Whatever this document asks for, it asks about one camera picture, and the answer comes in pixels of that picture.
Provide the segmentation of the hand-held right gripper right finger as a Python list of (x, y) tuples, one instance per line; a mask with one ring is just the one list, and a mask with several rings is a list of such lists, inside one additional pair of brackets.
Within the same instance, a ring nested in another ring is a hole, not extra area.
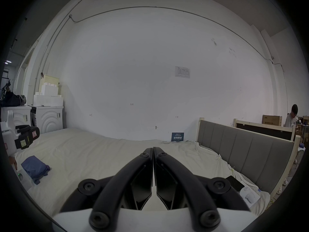
[(157, 196), (168, 210), (187, 209), (193, 229), (243, 229), (250, 223), (249, 207), (226, 178), (194, 175), (159, 147), (154, 176)]

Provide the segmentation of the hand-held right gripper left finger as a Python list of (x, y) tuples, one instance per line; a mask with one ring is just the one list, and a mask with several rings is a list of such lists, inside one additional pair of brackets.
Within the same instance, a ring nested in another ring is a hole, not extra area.
[(142, 210), (152, 196), (153, 148), (147, 148), (114, 176), (84, 179), (65, 201), (60, 213), (92, 209), (93, 229), (116, 229), (121, 208)]

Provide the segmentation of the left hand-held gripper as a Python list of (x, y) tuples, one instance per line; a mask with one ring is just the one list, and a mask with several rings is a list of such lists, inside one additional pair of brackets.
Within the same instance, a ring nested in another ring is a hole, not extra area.
[[(14, 157), (17, 152), (29, 148), (33, 141), (40, 136), (40, 129), (37, 126), (15, 126), (13, 110), (7, 111), (7, 119), (1, 122), (1, 130), (6, 152), (11, 157)], [(12, 168), (23, 188), (28, 191), (32, 185), (25, 176), (25, 171), (16, 171), (13, 166)]]

